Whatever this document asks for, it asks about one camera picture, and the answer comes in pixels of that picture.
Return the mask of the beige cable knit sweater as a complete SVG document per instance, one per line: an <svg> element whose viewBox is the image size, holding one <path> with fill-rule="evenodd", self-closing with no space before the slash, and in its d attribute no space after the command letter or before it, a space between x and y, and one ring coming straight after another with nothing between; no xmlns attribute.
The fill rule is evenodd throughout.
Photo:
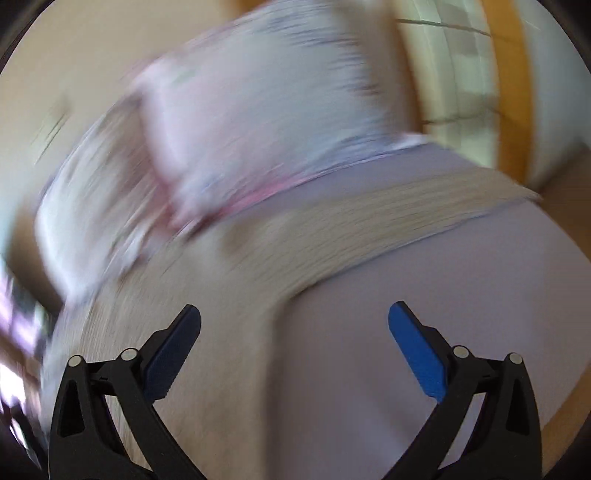
<svg viewBox="0 0 591 480"><path fill-rule="evenodd" d="M527 188L485 168L279 213L239 215L176 240L61 315L42 366L49 418L67 358L140 343L187 304L202 336L160 407L187 455L215 479L270 477L274 333L295 296L339 272L512 202Z"/></svg>

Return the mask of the pink floral right pillow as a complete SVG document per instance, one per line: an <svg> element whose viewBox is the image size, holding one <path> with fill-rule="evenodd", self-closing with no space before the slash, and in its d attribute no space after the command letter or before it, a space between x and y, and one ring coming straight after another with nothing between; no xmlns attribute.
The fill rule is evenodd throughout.
<svg viewBox="0 0 591 480"><path fill-rule="evenodd" d="M267 2L155 58L131 88L178 227L424 143L338 1Z"/></svg>

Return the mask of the white floral left pillow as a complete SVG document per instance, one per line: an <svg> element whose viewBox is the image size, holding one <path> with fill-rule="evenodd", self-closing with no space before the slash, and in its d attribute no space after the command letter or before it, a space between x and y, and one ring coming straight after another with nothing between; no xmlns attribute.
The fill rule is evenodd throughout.
<svg viewBox="0 0 591 480"><path fill-rule="evenodd" d="M34 230L48 278L67 304L93 295L177 235L137 97L117 102L64 160L44 191Z"/></svg>

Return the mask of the wooden frosted glass door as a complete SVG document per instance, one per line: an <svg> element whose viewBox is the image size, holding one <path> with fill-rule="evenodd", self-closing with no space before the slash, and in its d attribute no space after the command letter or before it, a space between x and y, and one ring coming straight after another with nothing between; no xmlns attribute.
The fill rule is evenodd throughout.
<svg viewBox="0 0 591 480"><path fill-rule="evenodd" d="M390 1L436 140L534 187L590 137L590 72L539 1Z"/></svg>

